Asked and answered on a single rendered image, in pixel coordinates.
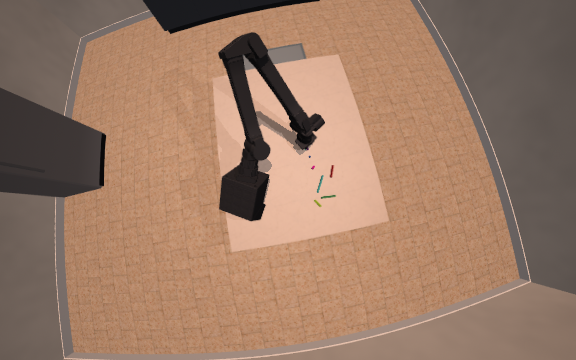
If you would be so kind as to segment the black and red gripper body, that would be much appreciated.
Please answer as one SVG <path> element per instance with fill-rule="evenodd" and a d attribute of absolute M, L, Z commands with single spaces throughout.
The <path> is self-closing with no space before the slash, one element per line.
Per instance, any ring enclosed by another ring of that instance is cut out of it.
<path fill-rule="evenodd" d="M 296 139 L 295 143 L 298 144 L 300 146 L 300 148 L 303 150 L 303 149 L 306 149 L 307 147 L 309 147 L 312 143 L 314 143 L 315 139 L 317 139 L 317 136 L 313 133 L 312 140 L 311 139 L 304 140 L 302 138 L 302 142 L 300 142 L 298 139 Z"/>

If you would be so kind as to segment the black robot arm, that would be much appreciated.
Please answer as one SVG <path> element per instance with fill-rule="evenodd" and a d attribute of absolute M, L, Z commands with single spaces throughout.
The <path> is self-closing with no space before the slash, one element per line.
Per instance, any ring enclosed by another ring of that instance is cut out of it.
<path fill-rule="evenodd" d="M 271 61 L 267 53 L 268 49 L 260 36 L 254 32 L 244 35 L 234 39 L 220 50 L 218 54 L 227 71 L 239 115 L 242 124 L 244 124 L 243 128 L 246 137 L 242 151 L 243 157 L 241 157 L 236 180 L 256 183 L 258 161 L 265 160 L 270 155 L 271 149 L 268 143 L 264 141 L 258 124 L 245 72 L 243 54 L 257 69 L 282 104 L 291 121 L 289 125 L 292 130 L 298 132 L 297 139 L 300 142 L 302 142 L 302 138 L 304 140 L 311 139 L 313 131 L 318 131 L 325 124 L 325 121 L 319 114 L 314 113 L 311 117 L 308 117 L 307 113 L 304 112 Z M 228 48 L 228 46 L 230 47 Z M 254 54 L 252 51 L 254 51 Z"/>

